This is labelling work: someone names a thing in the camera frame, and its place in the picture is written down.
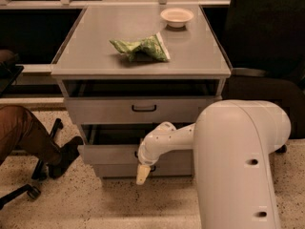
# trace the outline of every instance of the floor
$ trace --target floor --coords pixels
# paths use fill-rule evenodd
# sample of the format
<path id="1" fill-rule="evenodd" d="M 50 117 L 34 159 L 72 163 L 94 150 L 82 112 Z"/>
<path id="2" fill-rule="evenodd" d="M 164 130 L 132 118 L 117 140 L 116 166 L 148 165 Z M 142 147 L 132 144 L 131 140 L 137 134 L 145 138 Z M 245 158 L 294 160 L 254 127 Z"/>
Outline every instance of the floor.
<path id="1" fill-rule="evenodd" d="M 33 112 L 48 130 L 57 117 L 63 120 L 59 145 L 78 134 L 66 111 Z M 289 140 L 286 154 L 270 156 L 283 229 L 305 228 L 304 158 L 305 139 Z M 42 192 L 37 200 L 23 194 L 5 205 L 1 229 L 200 228 L 194 178 L 154 178 L 137 186 L 133 178 L 100 179 L 79 157 L 61 178 L 32 181 L 36 162 L 33 156 L 9 156 L 0 167 L 0 197 L 26 183 Z"/>

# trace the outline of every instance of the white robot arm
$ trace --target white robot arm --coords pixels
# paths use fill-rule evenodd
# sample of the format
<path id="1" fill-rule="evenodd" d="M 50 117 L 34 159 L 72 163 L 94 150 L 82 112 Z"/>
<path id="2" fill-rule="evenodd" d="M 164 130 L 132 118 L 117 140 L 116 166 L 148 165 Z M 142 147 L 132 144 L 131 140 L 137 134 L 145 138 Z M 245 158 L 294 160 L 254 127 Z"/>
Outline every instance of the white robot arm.
<path id="1" fill-rule="evenodd" d="M 219 101 L 195 124 L 164 122 L 139 147 L 137 184 L 159 157 L 193 149 L 204 229 L 280 229 L 269 154 L 288 140 L 290 120 L 266 101 Z"/>

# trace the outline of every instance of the black shoe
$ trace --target black shoe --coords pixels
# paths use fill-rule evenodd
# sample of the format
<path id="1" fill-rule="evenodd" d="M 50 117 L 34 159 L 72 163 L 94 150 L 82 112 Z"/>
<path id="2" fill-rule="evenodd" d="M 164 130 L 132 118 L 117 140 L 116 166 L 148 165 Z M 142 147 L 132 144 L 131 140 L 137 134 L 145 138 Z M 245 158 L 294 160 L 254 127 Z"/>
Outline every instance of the black shoe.
<path id="1" fill-rule="evenodd" d="M 56 179 L 64 175 L 69 166 L 78 158 L 78 145 L 83 145 L 83 139 L 80 136 L 75 136 L 67 142 L 61 149 L 61 161 L 57 165 L 49 166 L 49 177 Z"/>

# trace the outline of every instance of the chair wheel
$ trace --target chair wheel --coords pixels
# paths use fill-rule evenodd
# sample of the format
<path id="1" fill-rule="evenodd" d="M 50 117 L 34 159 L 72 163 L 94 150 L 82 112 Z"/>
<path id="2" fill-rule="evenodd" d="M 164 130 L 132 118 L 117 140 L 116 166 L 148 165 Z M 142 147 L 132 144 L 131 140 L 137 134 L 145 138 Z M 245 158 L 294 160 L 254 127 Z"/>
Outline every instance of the chair wheel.
<path id="1" fill-rule="evenodd" d="M 48 177 L 47 173 L 42 172 L 42 173 L 39 174 L 38 180 L 42 181 L 42 180 L 45 180 L 47 177 Z"/>
<path id="2" fill-rule="evenodd" d="M 283 145 L 278 150 L 275 151 L 277 154 L 285 154 L 287 152 L 287 146 Z"/>
<path id="3" fill-rule="evenodd" d="M 32 186 L 31 189 L 28 190 L 27 194 L 31 199 L 35 200 L 40 196 L 41 192 L 38 188 Z"/>
<path id="4" fill-rule="evenodd" d="M 62 130 L 62 129 L 64 128 L 63 122 L 60 122 L 60 124 L 58 125 L 58 128 L 59 128 L 60 130 Z"/>

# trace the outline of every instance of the green snack bag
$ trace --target green snack bag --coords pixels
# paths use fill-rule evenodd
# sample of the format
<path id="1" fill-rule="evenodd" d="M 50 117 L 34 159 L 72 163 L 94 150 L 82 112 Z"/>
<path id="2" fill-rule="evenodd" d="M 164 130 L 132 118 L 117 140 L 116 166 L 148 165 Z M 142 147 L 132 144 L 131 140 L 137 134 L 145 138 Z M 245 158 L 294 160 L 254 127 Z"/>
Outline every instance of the green snack bag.
<path id="1" fill-rule="evenodd" d="M 169 52 L 164 46 L 160 33 L 136 42 L 126 42 L 121 40 L 110 40 L 110 42 L 120 53 L 127 55 L 130 62 L 134 61 L 137 53 L 145 53 L 158 61 L 170 60 Z"/>

